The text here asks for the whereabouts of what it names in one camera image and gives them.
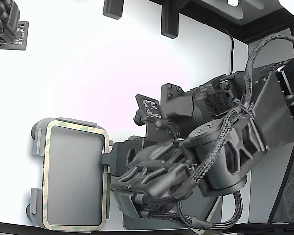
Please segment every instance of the cable bundle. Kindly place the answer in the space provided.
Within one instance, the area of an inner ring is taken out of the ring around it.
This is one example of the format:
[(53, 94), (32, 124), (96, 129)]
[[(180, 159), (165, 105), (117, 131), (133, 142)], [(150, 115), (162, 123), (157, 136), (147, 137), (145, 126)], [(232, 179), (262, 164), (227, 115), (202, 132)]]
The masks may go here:
[[(250, 106), (251, 98), (252, 98), (252, 86), (253, 86), (252, 76), (253, 76), (254, 62), (256, 60), (256, 57), (259, 51), (267, 43), (276, 39), (285, 39), (294, 43), (293, 36), (289, 34), (285, 34), (285, 33), (274, 33), (265, 37), (257, 44), (257, 46), (254, 48), (254, 50), (252, 51), (252, 53), (250, 54), (248, 58), (246, 69), (245, 69), (245, 92), (241, 100), (244, 108), (238, 109), (236, 107), (228, 111), (228, 113), (226, 114), (224, 118), (221, 131), (218, 135), (218, 138), (213, 148), (210, 150), (209, 154), (204, 159), (204, 161), (200, 164), (200, 166), (194, 171), (194, 173), (188, 179), (188, 181), (192, 180), (198, 184), (200, 180), (207, 174), (209, 169), (213, 166), (216, 159), (218, 158), (220, 151), (224, 147), (227, 136), (231, 130), (231, 126), (241, 117), (240, 115), (241, 112), (249, 110), (249, 106)], [(189, 228), (224, 230), (236, 224), (242, 215), (243, 203), (242, 203), (241, 194), (238, 191), (234, 193), (233, 196), (235, 200), (235, 212), (230, 220), (223, 223), (210, 223), (206, 221), (201, 221), (198, 218), (195, 218), (192, 216), (184, 215), (182, 213), (182, 203), (181, 203), (182, 201), (177, 200), (173, 195), (169, 197), (165, 197), (165, 198), (144, 197), (142, 199), (142, 202), (144, 204), (157, 204), (157, 205), (166, 205), (169, 203), (177, 202), (177, 214), (169, 213), (169, 212), (149, 212), (148, 214), (149, 218), (178, 221)]]

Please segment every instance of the metal frame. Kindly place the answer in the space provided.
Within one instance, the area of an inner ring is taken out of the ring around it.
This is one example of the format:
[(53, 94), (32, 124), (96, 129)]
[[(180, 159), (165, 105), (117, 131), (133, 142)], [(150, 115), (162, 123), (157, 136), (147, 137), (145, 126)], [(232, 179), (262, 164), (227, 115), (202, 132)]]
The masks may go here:
[[(211, 10), (191, 0), (149, 0), (162, 6), (161, 34), (176, 38), (179, 31), (178, 14), (181, 13), (196, 21), (226, 33), (249, 44), (264, 36), (294, 26), (294, 16), (285, 9), (274, 11), (252, 22), (239, 26)], [(119, 19), (123, 14), (124, 0), (105, 0), (103, 14)]]

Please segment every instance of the black bracket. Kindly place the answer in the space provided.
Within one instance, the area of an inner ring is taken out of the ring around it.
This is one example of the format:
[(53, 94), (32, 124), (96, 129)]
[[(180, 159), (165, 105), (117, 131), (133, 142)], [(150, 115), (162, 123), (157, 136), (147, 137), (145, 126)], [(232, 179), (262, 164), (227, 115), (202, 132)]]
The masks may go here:
[(113, 19), (121, 18), (124, 0), (104, 0), (103, 14)]
[[(164, 0), (161, 13), (161, 34), (176, 38), (178, 36), (179, 12), (190, 0)], [(105, 0), (103, 14), (119, 19), (123, 14), (124, 0)]]
[(0, 43), (0, 50), (26, 50), (28, 28), (28, 21), (19, 21), (15, 39), (9, 43)]
[(164, 0), (161, 15), (161, 34), (176, 38), (178, 36), (179, 12), (190, 0)]

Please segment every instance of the phone holder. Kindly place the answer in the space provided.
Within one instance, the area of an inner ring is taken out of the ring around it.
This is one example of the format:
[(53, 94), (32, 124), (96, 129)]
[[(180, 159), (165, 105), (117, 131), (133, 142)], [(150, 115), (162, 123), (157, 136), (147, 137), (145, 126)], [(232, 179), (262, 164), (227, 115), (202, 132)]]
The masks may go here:
[(49, 230), (102, 229), (108, 170), (101, 158), (109, 152), (107, 132), (95, 123), (49, 117), (35, 124), (31, 134), (33, 154), (44, 158), (44, 167), (42, 188), (31, 189), (28, 218)]

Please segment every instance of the power cord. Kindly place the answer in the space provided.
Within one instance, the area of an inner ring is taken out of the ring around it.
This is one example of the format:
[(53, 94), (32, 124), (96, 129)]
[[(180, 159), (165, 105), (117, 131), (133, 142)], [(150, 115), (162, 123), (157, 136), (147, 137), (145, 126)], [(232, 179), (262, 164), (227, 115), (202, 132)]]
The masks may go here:
[(229, 31), (227, 31), (226, 29), (224, 31), (227, 33), (227, 35), (229, 35), (229, 37), (231, 39), (230, 75), (232, 75), (233, 74), (234, 39), (233, 39), (232, 35), (229, 33)]

